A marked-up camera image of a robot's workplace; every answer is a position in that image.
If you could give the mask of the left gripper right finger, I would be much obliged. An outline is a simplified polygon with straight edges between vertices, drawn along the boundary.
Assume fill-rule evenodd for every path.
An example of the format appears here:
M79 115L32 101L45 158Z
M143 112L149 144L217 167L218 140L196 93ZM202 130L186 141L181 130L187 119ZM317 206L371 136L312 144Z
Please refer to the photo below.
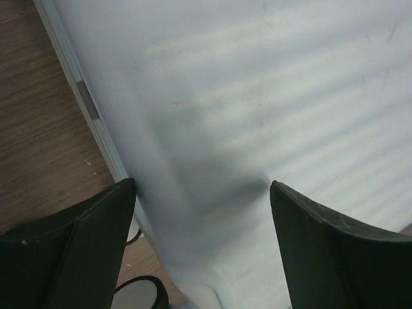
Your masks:
M273 182L270 205L292 308L411 308L411 236Z

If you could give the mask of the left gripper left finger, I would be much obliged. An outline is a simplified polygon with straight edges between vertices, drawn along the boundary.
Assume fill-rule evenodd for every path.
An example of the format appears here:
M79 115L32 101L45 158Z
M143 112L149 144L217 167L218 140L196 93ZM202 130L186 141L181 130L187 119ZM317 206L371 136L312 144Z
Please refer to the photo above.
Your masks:
M1 308L110 308L136 188L126 178L1 236Z

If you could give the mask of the mint green suitcase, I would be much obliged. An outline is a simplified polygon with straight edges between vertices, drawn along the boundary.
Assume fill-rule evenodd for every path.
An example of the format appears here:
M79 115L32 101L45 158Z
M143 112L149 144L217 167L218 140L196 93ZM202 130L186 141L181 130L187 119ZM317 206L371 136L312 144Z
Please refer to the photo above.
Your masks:
M280 181L411 224L410 1L36 1L184 308L290 308Z

